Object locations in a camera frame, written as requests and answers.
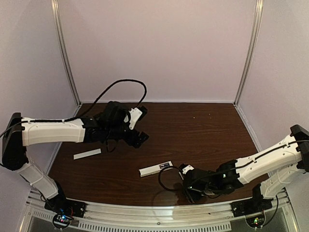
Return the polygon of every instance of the vertical metal pole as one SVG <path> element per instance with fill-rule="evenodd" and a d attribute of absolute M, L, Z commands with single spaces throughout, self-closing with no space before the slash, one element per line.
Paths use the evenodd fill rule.
<path fill-rule="evenodd" d="M 264 7 L 264 0 L 257 0 L 256 1 L 256 8 L 255 8 L 255 13 L 254 13 L 254 21 L 253 21 L 253 27 L 252 27 L 252 32 L 251 32 L 251 39 L 250 39 L 250 44 L 249 44 L 249 49 L 246 57 L 246 62 L 245 62 L 245 67 L 242 72 L 242 77 L 241 81 L 239 84 L 239 88 L 237 91 L 237 95 L 234 101 L 234 105 L 237 106 L 239 104 L 248 74 L 249 74 L 249 69 L 251 66 L 251 62 L 253 59 L 253 54 L 257 42 L 257 37 L 260 31 L 260 26 L 261 26 L 261 19 L 262 19 L 262 14 L 263 14 L 263 7 Z"/>
<path fill-rule="evenodd" d="M 58 0 L 51 0 L 51 1 L 52 1 L 53 15 L 54 15 L 54 19 L 55 19 L 56 31 L 57 31 L 59 47 L 60 47 L 60 52 L 61 52 L 61 56 L 62 56 L 64 69 L 65 69 L 66 74 L 67 74 L 69 86 L 71 88 L 71 92 L 72 92 L 75 104 L 77 106 L 80 106 L 81 101 L 80 101 L 78 93 L 77 93 L 76 85 L 75 85 L 75 82 L 74 82 L 74 79 L 73 79 L 73 75 L 72 75 L 72 71 L 71 71 L 71 67 L 70 67 L 70 63 L 69 63 L 69 58 L 68 58 L 68 54 L 67 54 L 67 50 L 66 50 L 66 46 L 65 46 L 65 42 L 64 42 L 63 31 L 62 31 L 62 27 L 61 27 L 59 7 L 58 7 Z"/>

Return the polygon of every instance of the white backdrop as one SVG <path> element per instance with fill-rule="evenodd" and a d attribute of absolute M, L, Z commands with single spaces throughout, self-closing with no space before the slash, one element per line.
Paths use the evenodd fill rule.
<path fill-rule="evenodd" d="M 300 124 L 309 130 L 309 1 L 265 1 L 243 110 L 262 149 Z M 288 188 L 301 231 L 308 231 L 309 176 Z"/>
<path fill-rule="evenodd" d="M 255 0 L 63 0 L 61 21 L 81 101 L 121 78 L 148 102 L 233 102 Z M 136 101 L 122 83 L 103 101 Z"/>
<path fill-rule="evenodd" d="M 1 1 L 0 30 L 0 131 L 14 112 L 33 118 L 72 116 L 76 107 L 50 0 Z M 30 146 L 28 156 L 46 171 L 54 149 L 55 144 Z M 1 232 L 17 230 L 28 193 L 29 186 L 20 176 L 0 167 Z"/>

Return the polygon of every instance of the brown wooden surface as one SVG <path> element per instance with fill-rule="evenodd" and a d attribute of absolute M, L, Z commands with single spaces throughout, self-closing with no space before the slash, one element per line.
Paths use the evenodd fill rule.
<path fill-rule="evenodd" d="M 67 197 L 121 205 L 169 206 L 189 204 L 181 192 L 162 190 L 157 174 L 140 178 L 139 169 L 171 160 L 204 170 L 216 170 L 229 160 L 256 153 L 254 144 L 232 104 L 144 103 L 148 114 L 136 129 L 150 138 L 139 149 L 119 142 L 113 153 L 105 145 L 63 143 L 50 176 L 60 182 Z M 89 107 L 84 104 L 83 112 Z M 89 115 L 99 113 L 97 104 Z M 73 155 L 101 148 L 100 155 L 73 160 Z M 262 176 L 230 195 L 206 199 L 213 203 L 251 197 Z M 168 187 L 180 183 L 176 170 L 166 171 Z"/>

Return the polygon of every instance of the white strip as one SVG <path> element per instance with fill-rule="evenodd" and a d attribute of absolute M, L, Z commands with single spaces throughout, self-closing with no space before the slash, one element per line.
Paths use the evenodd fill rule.
<path fill-rule="evenodd" d="M 143 168 L 140 169 L 140 176 L 144 177 L 144 176 L 148 176 L 148 175 L 153 175 L 156 173 L 159 173 L 161 171 L 161 169 L 165 168 L 166 166 L 173 166 L 172 162 L 164 162 L 161 164 L 157 164 L 148 168 Z"/>
<path fill-rule="evenodd" d="M 93 155 L 100 154 L 100 153 L 101 153 L 101 149 L 99 148 L 97 150 L 86 151 L 86 152 L 83 152 L 83 153 L 76 154 L 76 155 L 74 155 L 74 159 L 77 160 L 77 159 L 80 159 L 80 158 L 93 156 Z"/>

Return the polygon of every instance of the robotic arm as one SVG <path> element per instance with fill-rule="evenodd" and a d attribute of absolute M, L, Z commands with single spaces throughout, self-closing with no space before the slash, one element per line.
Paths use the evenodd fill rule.
<path fill-rule="evenodd" d="M 70 121 L 22 118 L 20 113 L 14 113 L 2 140 L 3 166 L 18 172 L 34 186 L 44 197 L 45 208 L 59 214 L 55 223 L 59 228 L 65 228 L 72 216 L 84 216 L 85 203 L 67 200 L 60 184 L 26 156 L 26 147 L 51 142 L 124 140 L 129 146 L 139 148 L 149 136 L 134 128 L 146 114 L 147 109 L 143 106 L 129 110 L 116 101 L 110 101 L 104 111 L 94 117 L 84 116 Z"/>
<path fill-rule="evenodd" d="M 230 194 L 257 177 L 276 170 L 268 180 L 253 188 L 251 199 L 231 204 L 235 217 L 272 208 L 272 199 L 284 187 L 309 172 L 309 132 L 299 125 L 291 127 L 291 131 L 272 147 L 223 163 L 215 172 L 182 164 L 180 174 L 187 199 L 194 203 L 205 196 Z"/>

